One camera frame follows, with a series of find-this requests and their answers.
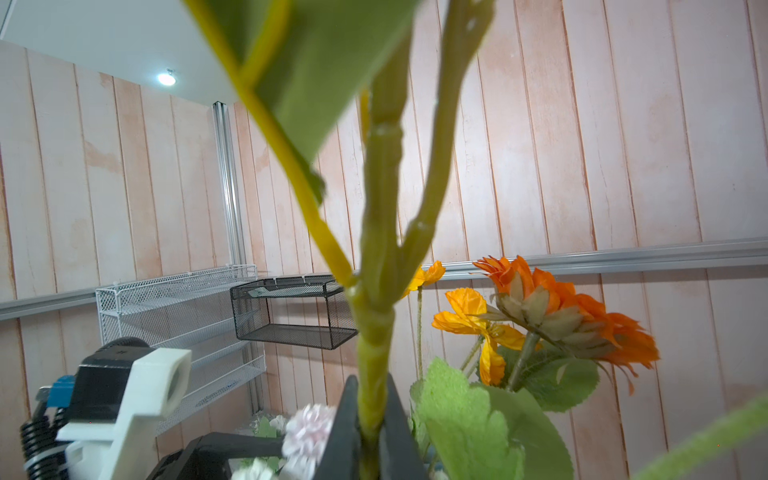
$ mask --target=wire rack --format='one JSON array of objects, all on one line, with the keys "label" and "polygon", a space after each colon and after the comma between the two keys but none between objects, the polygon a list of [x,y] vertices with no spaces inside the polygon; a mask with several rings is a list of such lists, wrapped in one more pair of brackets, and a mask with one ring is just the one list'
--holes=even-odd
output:
[{"label": "wire rack", "polygon": [[160,435],[266,371],[250,342],[235,334],[229,290],[257,278],[255,265],[233,265],[123,283],[96,290],[101,341],[136,336],[156,348],[192,351],[192,373]]},{"label": "wire rack", "polygon": [[[235,330],[241,340],[333,350],[357,335],[344,288],[332,275],[264,278],[233,286],[230,295]],[[323,318],[321,325],[280,322],[280,317],[305,316],[301,299],[312,297],[325,300],[316,303],[318,319]]]}]

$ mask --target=pink flower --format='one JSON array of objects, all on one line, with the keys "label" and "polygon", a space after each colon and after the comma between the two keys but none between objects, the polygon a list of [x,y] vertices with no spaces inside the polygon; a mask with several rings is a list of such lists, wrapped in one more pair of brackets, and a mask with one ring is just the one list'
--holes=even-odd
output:
[{"label": "pink flower", "polygon": [[326,450],[335,416],[335,407],[307,405],[288,421],[283,440],[286,464],[281,478],[312,479]]}]

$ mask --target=spring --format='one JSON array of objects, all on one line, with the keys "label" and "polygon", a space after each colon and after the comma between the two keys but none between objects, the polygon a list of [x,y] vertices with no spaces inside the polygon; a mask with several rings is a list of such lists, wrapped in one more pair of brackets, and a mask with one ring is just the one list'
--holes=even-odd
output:
[{"label": "spring", "polygon": [[[48,425],[48,417],[45,415],[28,420],[20,430],[24,458],[27,460],[56,446],[55,433]],[[29,480],[61,480],[58,458],[54,455],[34,463],[27,469],[27,476]]]}]

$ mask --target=artificial flower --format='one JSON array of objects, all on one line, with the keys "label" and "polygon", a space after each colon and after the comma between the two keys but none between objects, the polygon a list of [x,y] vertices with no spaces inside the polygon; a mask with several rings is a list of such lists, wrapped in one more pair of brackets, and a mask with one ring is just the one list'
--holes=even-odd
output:
[{"label": "artificial flower", "polygon": [[261,458],[232,474],[232,480],[275,480],[275,472]]},{"label": "artificial flower", "polygon": [[442,265],[440,260],[434,262],[426,271],[418,269],[416,274],[411,279],[411,283],[408,284],[406,291],[400,298],[405,298],[409,293],[418,290],[420,286],[432,285],[433,283],[440,280],[444,274],[445,267]]},{"label": "artificial flower", "polygon": [[335,407],[307,405],[291,417],[283,440],[286,464],[280,471],[281,479],[312,479],[326,450],[335,416]]},{"label": "artificial flower", "polygon": [[440,312],[432,326],[437,329],[464,335],[485,337],[480,352],[480,380],[486,385],[498,385],[504,377],[504,358],[496,352],[498,345],[520,350],[525,336],[509,325],[492,323],[480,316],[488,312],[483,296],[471,288],[447,292],[445,296],[455,313]]},{"label": "artificial flower", "polygon": [[[532,330],[570,355],[609,362],[632,375],[632,363],[652,368],[659,360],[654,338],[640,324],[621,313],[608,313],[605,305],[583,293],[573,283],[558,282],[554,275],[531,269],[522,257],[513,261],[486,257],[474,263],[493,280],[499,293],[498,311],[484,317],[505,317]],[[630,382],[630,391],[634,387]]]}]

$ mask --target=green leaf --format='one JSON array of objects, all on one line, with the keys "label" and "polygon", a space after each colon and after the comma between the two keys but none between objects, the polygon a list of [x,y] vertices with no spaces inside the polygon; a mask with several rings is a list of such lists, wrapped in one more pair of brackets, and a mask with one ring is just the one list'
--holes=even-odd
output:
[{"label": "green leaf", "polygon": [[525,454],[510,446],[504,415],[491,410],[487,391],[441,359],[429,367],[418,411],[451,480],[522,480]]},{"label": "green leaf", "polygon": [[256,431],[256,436],[262,439],[276,439],[277,429],[270,425],[270,420],[267,417],[261,417],[259,420],[259,429]]},{"label": "green leaf", "polygon": [[525,389],[512,393],[480,386],[488,392],[491,408],[507,419],[509,443],[522,445],[525,450],[525,480],[573,480],[568,449],[533,395]]},{"label": "green leaf", "polygon": [[255,94],[277,122],[320,199],[323,182],[312,162],[346,106],[389,59],[411,25],[419,0],[285,2],[289,7],[285,34],[253,86],[242,67],[276,3],[185,2],[238,90]]},{"label": "green leaf", "polygon": [[[507,365],[500,386],[506,388],[520,352],[499,346]],[[553,346],[533,353],[520,375],[520,388],[534,396],[546,412],[565,412],[586,400],[600,381],[598,365],[592,360],[566,356]]]},{"label": "green leaf", "polygon": [[419,417],[419,403],[422,398],[422,390],[424,388],[424,380],[416,380],[411,385],[411,434],[413,439],[416,440],[416,445],[419,448],[419,456],[425,458],[427,449],[429,448],[429,434],[427,433],[427,426]]},{"label": "green leaf", "polygon": [[[496,352],[501,355],[506,362],[504,367],[504,377],[502,377],[502,382],[499,384],[499,388],[505,389],[509,382],[509,376],[512,374],[512,370],[515,368],[515,364],[520,357],[520,351],[508,349],[507,347],[500,345]],[[525,379],[528,378],[533,372],[536,372],[547,363],[562,358],[565,358],[565,354],[561,350],[553,347],[548,343],[545,343],[545,347],[543,349],[533,352],[531,357],[528,358],[528,361],[523,367],[522,374],[520,375],[521,382],[524,382]]]},{"label": "green leaf", "polygon": [[556,359],[526,378],[522,385],[547,412],[565,412],[582,403],[600,382],[591,360]]}]

